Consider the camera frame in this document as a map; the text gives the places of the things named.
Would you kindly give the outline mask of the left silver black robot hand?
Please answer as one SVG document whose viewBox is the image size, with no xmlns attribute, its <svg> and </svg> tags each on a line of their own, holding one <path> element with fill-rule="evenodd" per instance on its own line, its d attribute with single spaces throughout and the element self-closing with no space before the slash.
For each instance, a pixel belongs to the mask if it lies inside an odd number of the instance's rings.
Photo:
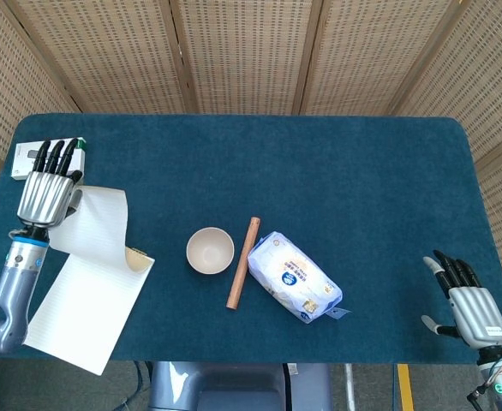
<svg viewBox="0 0 502 411">
<path fill-rule="evenodd" d="M 26 227 L 51 229 L 75 212 L 82 184 L 85 141 L 45 140 L 32 156 L 17 217 Z"/>
</svg>

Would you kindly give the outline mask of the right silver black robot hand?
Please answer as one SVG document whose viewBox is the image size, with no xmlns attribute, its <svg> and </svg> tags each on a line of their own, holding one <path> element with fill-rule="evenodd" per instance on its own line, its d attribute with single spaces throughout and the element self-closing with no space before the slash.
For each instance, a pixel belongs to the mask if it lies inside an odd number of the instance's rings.
<svg viewBox="0 0 502 411">
<path fill-rule="evenodd" d="M 454 318 L 453 325 L 441 325 L 427 315 L 422 323 L 434 334 L 462 339 L 475 350 L 502 347 L 502 314 L 490 291 L 481 285 L 472 267 L 439 250 L 422 258 L 433 273 Z"/>
</svg>

